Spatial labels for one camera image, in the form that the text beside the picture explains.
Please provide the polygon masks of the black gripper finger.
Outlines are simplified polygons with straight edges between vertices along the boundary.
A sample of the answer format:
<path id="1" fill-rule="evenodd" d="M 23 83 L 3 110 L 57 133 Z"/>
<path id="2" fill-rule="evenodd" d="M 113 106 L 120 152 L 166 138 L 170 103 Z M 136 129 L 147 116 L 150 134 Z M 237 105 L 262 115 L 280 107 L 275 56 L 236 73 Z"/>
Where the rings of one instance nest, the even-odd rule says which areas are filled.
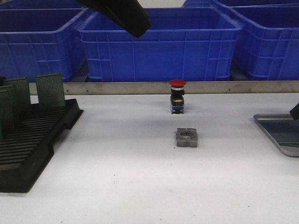
<path id="1" fill-rule="evenodd" d="M 289 111 L 293 120 L 299 120 L 299 103 L 297 103 L 290 111 Z"/>
<path id="2" fill-rule="evenodd" d="M 99 12 L 139 38 L 151 27 L 145 9 L 136 0 L 78 0 L 79 4 Z"/>

